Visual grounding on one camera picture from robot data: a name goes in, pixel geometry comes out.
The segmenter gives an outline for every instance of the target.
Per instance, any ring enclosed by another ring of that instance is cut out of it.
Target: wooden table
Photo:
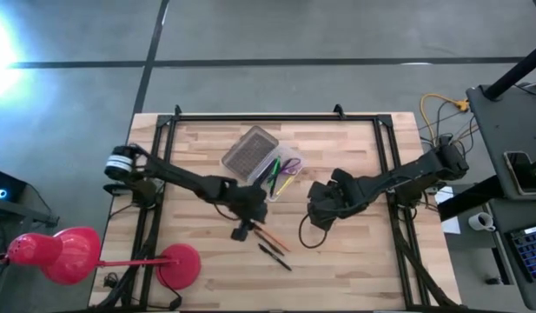
[[[410,162],[422,154],[414,115],[392,115],[400,159],[403,163]],[[157,114],[136,115],[129,142],[150,149],[156,118]],[[316,250],[303,248],[297,236],[299,222],[306,214],[306,195],[313,181],[325,183],[336,167],[353,176],[380,174],[372,124],[346,121],[179,122],[171,161],[202,175],[232,176],[222,167],[221,158],[253,125],[261,126],[281,143],[300,151],[308,162],[280,199],[268,203],[267,225],[290,246],[292,252],[285,255],[284,260],[293,271],[283,269],[260,252],[258,239],[253,234],[244,243],[231,240],[229,236],[236,222],[219,216],[211,204],[197,199],[193,193],[169,185],[157,253],[172,243],[188,243],[200,252],[202,258],[198,280],[181,291],[183,304],[180,310],[404,309],[385,197],[380,196],[356,216],[338,219],[329,231],[327,241]],[[386,146],[388,163],[391,164],[387,140]],[[112,211],[129,201],[129,196],[118,197]],[[129,209],[109,222],[103,241],[103,260],[129,259],[137,215],[137,209]],[[438,285],[459,303],[459,291],[440,218],[437,213],[420,206],[414,224],[423,263]],[[305,241],[318,242],[321,231],[309,223],[305,225]],[[121,276],[125,270],[126,267],[99,269],[89,304],[99,303],[109,293],[109,289],[103,287],[103,278],[108,272],[114,271]],[[412,268],[409,268],[409,276],[417,298]],[[173,298],[171,291],[152,278],[150,304],[167,305]]]

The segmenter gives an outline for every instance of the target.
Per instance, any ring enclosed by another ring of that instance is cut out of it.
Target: gray concrete floor
[[[14,62],[144,61],[160,2],[0,0],[0,59],[14,52]],[[530,0],[171,0],[156,59],[522,57],[534,47]],[[421,127],[422,94],[463,98],[512,66],[161,68],[152,71],[143,111],[171,112],[175,104],[186,112],[328,111],[340,103],[348,111],[414,111]],[[11,83],[0,93],[0,170],[42,192],[61,216],[58,229],[103,233],[111,202],[102,191],[104,160],[127,136],[141,77],[141,68],[0,76],[0,85]],[[536,81],[536,71],[526,80]],[[431,120],[439,104],[428,101]],[[442,116],[454,112],[447,106]],[[441,132],[456,132],[471,116],[443,122]],[[493,174],[480,135],[474,140],[463,183]],[[517,290],[490,290],[471,274],[492,266],[489,255],[452,251],[452,259],[464,304],[526,310]],[[81,309],[90,285],[58,286],[36,269],[11,268],[0,312]]]

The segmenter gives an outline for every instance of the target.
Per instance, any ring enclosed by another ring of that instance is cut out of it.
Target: white mug
[[[468,224],[473,230],[495,231],[493,217],[485,212],[474,214],[468,219]]]

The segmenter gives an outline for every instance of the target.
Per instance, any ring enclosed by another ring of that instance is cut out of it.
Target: red lamp
[[[172,244],[161,256],[152,260],[100,261],[100,239],[96,231],[90,227],[75,227],[54,236],[21,235],[10,243],[5,260],[39,266],[49,280],[60,284],[78,283],[97,266],[157,265],[157,279],[173,290],[188,287],[198,277],[200,255],[191,246]]]

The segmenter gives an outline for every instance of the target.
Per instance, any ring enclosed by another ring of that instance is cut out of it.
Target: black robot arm
[[[137,166],[136,160],[146,157],[143,166]],[[245,228],[250,220],[265,222],[268,213],[264,203],[266,192],[259,187],[239,187],[233,178],[223,176],[200,176],[188,170],[174,166],[162,159],[150,155],[136,144],[117,146],[113,149],[106,163],[105,175],[121,181],[133,192],[133,200],[143,208],[156,204],[156,184],[147,178],[157,178],[184,189],[193,191],[201,200],[215,205],[225,205],[242,221],[237,240],[244,240]]]
[[[337,217],[343,219],[362,212],[386,190],[394,190],[397,204],[414,206],[426,188],[439,180],[462,178],[467,170],[467,162],[447,140],[417,160],[379,176],[355,178],[335,169],[331,181],[314,182],[308,192],[310,223],[327,231]]]

